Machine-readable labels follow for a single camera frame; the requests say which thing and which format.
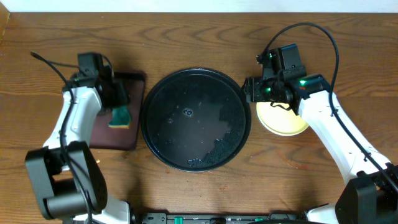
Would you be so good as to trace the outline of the yellow plate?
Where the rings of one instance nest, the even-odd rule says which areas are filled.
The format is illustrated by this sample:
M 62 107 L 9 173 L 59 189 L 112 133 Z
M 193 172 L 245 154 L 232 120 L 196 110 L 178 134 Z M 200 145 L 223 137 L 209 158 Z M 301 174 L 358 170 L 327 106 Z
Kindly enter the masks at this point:
M 270 102 L 256 103 L 257 117 L 267 130 L 280 136 L 295 136 L 309 127 L 299 115 L 279 105 L 288 106 L 285 103 L 278 103 L 276 107 L 272 107 Z

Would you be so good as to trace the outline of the round black tray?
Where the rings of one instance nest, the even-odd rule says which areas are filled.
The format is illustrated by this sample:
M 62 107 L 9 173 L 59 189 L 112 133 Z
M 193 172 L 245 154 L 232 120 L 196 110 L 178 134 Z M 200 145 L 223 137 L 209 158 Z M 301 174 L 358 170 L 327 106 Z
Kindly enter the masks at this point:
M 143 138 L 152 153 L 186 172 L 217 169 L 244 147 L 251 111 L 240 86 L 226 74 L 188 68 L 161 79 L 141 114 Z

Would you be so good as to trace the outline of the green yellow sponge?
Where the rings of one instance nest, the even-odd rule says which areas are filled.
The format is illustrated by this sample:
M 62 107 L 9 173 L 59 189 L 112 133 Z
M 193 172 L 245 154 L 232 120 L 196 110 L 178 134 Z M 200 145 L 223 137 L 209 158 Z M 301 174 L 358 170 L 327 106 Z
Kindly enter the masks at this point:
M 112 118 L 108 126 L 113 129 L 129 129 L 131 115 L 127 106 L 120 106 L 112 110 Z

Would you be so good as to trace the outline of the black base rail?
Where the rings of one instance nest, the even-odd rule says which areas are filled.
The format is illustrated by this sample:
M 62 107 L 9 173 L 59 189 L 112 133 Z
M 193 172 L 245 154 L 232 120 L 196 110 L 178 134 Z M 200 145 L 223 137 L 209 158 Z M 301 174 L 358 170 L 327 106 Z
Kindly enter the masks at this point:
M 267 215 L 237 214 L 167 214 L 161 212 L 144 213 L 136 217 L 139 224 L 260 224 L 260 223 L 309 223 L 304 217 L 295 214 L 271 213 Z

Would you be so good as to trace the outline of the rectangular black sponge tray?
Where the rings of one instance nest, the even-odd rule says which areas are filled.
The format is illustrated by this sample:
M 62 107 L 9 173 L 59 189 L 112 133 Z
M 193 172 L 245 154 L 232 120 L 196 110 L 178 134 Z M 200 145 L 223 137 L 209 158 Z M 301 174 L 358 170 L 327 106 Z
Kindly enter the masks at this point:
M 98 114 L 95 119 L 90 139 L 90 147 L 97 149 L 114 149 L 121 151 L 133 150 L 136 146 L 139 130 L 139 119 L 145 90 L 145 75 L 143 73 L 125 73 L 126 88 L 129 91 L 127 108 L 131 115 L 129 129 L 113 129 L 108 126 L 112 111 Z

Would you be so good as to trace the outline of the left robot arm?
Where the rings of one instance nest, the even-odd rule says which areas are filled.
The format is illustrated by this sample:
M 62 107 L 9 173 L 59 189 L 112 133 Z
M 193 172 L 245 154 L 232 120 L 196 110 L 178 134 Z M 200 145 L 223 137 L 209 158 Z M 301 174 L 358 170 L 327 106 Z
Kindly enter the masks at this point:
M 42 216 L 78 223 L 130 223 L 127 202 L 108 194 L 89 144 L 97 114 L 120 99 L 113 72 L 84 72 L 65 82 L 63 106 L 42 148 L 25 166 Z

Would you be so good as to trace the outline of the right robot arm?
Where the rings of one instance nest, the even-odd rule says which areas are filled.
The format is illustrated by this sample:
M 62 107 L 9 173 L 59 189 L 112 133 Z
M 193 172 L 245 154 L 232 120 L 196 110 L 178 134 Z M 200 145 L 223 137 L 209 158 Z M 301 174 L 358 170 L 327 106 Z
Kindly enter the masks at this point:
M 287 103 L 317 134 L 343 177 L 335 204 L 305 212 L 312 223 L 397 223 L 397 166 L 381 154 L 349 119 L 322 75 L 293 80 L 247 78 L 248 102 Z

